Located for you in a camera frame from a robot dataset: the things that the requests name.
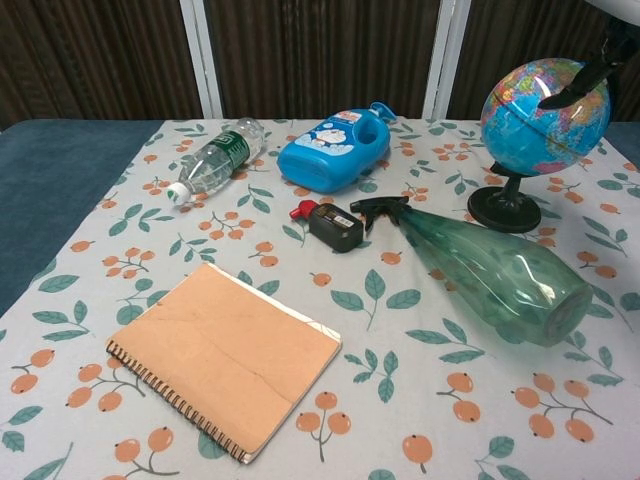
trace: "red cap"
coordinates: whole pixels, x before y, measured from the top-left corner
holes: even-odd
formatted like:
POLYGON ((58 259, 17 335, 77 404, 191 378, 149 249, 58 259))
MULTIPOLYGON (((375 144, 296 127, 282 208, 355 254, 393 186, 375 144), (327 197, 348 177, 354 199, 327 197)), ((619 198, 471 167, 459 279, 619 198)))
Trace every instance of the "red cap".
POLYGON ((294 208, 289 212, 289 216, 293 219, 299 218, 299 217, 304 217, 306 219, 309 219, 309 217, 311 216, 312 210, 317 206, 318 204, 313 200, 303 200, 298 205, 298 208, 294 208))

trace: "spiral binding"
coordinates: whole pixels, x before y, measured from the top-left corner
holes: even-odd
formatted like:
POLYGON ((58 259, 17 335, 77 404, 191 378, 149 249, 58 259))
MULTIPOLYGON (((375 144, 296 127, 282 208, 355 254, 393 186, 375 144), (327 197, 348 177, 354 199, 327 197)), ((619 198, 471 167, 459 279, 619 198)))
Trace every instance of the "spiral binding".
POLYGON ((246 463, 250 456, 240 448, 231 438, 224 434, 216 425, 201 415, 196 409, 178 395, 169 385, 160 380, 147 367, 131 357, 115 340, 111 340, 107 345, 107 352, 120 360, 134 375, 139 377, 144 383, 159 393, 173 408, 178 410, 187 420, 194 424, 213 439, 218 445, 224 448, 229 455, 239 462, 246 463))

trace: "globe stand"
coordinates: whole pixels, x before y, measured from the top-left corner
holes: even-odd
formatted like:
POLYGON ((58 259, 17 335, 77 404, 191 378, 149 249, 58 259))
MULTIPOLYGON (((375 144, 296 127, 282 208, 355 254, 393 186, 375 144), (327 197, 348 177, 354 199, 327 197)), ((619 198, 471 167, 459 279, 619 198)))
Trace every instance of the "globe stand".
POLYGON ((491 171, 509 177, 504 187, 476 190, 467 201, 467 209, 481 224, 506 233, 524 233, 536 228, 542 215, 531 198, 520 193, 520 180, 526 175, 514 173, 494 163, 491 171))

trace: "spray nozzle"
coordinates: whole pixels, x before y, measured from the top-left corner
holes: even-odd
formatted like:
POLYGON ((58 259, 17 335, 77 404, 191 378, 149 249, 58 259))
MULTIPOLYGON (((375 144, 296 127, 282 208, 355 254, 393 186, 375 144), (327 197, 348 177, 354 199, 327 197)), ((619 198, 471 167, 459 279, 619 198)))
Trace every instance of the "spray nozzle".
POLYGON ((375 197, 358 200, 349 205, 351 213, 361 213, 365 217, 364 229, 367 233, 373 227, 373 222, 379 215, 389 216, 394 225, 398 225, 398 217, 402 212, 411 210, 407 205, 409 197, 375 197))
POLYGON ((382 102, 373 102, 369 110, 387 123, 395 123, 396 121, 396 114, 382 102))

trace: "green label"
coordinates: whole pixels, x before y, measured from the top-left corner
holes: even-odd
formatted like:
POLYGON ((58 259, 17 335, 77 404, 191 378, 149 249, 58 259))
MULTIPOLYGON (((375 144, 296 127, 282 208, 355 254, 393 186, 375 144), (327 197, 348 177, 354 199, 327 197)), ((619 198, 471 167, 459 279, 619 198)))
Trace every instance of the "green label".
POLYGON ((249 159, 249 145, 237 132, 229 130, 221 133, 211 143, 227 154, 234 169, 249 159))

